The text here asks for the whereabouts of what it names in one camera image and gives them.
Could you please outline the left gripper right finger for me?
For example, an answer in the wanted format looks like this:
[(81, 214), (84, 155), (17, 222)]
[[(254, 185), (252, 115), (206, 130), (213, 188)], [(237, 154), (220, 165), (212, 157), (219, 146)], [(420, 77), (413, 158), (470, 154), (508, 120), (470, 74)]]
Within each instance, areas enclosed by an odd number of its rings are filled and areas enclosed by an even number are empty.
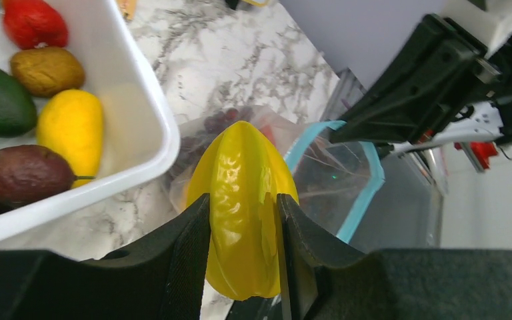
[(512, 319), (512, 250), (362, 253), (277, 196), (284, 319)]

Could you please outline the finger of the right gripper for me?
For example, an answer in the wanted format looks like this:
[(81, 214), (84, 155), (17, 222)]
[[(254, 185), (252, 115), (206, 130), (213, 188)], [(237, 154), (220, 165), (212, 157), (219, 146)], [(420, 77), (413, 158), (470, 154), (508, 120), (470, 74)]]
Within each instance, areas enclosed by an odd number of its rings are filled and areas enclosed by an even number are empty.
[(486, 47), (450, 18), (425, 15), (392, 63), (332, 132), (334, 143), (416, 143), (448, 126), (499, 81)]

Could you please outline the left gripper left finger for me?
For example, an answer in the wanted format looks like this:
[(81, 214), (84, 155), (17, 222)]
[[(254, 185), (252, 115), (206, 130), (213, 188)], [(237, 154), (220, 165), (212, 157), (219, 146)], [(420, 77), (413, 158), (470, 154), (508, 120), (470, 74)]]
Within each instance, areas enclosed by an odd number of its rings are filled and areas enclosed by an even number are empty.
[(0, 319), (198, 319), (209, 195), (102, 259), (0, 251)]

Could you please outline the clear zip top bag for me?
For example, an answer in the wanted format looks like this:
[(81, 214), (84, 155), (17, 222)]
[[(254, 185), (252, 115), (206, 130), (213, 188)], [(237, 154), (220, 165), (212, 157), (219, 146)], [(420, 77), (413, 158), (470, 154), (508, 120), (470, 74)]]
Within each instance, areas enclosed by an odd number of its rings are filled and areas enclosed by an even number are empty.
[[(318, 251), (309, 264), (343, 267), (362, 259), (364, 254), (350, 246), (373, 196), (385, 180), (384, 170), (372, 143), (330, 143), (328, 135), (338, 128), (336, 121), (297, 125), (266, 107), (252, 107), (249, 122), (282, 154), (298, 192), (301, 210), (327, 232), (313, 243)], [(190, 126), (218, 111), (184, 123), (182, 136)], [(162, 180), (163, 190), (178, 212), (186, 208), (187, 187), (196, 165), (180, 176), (169, 172)]]

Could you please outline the green yellow pepper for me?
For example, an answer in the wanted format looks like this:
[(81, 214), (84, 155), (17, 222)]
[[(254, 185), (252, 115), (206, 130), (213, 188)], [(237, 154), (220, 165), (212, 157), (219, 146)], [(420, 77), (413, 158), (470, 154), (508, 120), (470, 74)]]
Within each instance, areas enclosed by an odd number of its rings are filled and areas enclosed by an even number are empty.
[(202, 155), (187, 187), (186, 204), (205, 193), (211, 228), (209, 284), (238, 301), (278, 295), (277, 196), (298, 199), (282, 155), (252, 124), (238, 121)]

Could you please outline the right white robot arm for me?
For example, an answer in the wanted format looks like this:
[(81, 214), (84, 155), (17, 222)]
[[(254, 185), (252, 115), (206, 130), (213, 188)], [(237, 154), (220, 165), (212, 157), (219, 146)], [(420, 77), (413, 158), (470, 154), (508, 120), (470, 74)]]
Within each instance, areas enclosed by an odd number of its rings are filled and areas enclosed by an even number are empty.
[(386, 153), (447, 143), (512, 145), (512, 36), (491, 57), (450, 18), (425, 15), (330, 141)]

